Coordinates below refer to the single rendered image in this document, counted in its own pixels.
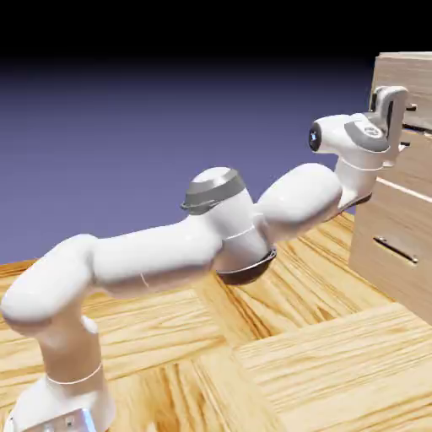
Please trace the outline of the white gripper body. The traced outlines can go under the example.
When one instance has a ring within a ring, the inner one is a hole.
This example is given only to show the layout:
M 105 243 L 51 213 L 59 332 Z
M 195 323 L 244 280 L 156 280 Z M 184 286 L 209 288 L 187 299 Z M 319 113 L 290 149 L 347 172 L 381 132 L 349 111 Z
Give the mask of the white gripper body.
M 370 121 L 385 133 L 389 144 L 384 167 L 394 166 L 401 152 L 400 142 L 407 98 L 408 90 L 402 86 L 379 86 L 372 93 Z

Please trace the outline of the light wood cabinet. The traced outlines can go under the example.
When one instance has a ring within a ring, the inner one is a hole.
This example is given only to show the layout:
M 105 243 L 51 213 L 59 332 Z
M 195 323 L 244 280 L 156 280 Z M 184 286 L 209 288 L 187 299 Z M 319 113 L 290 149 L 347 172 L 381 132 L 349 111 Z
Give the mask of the light wood cabinet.
M 402 152 L 356 208 L 349 266 L 432 325 L 432 51 L 387 52 L 373 85 L 409 91 Z

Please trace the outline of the light wood drawer front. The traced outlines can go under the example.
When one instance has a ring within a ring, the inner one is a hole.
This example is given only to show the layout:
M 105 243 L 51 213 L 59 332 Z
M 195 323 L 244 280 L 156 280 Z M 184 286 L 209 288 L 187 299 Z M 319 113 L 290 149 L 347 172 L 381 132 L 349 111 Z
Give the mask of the light wood drawer front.
M 432 53 L 382 53 L 375 60 L 372 87 L 401 85 L 408 102 L 418 106 L 405 111 L 401 149 L 395 167 L 381 172 L 379 182 L 432 203 Z
M 383 236 L 417 265 L 374 242 Z M 376 182 L 355 211 L 349 266 L 381 292 L 432 325 L 432 202 Z

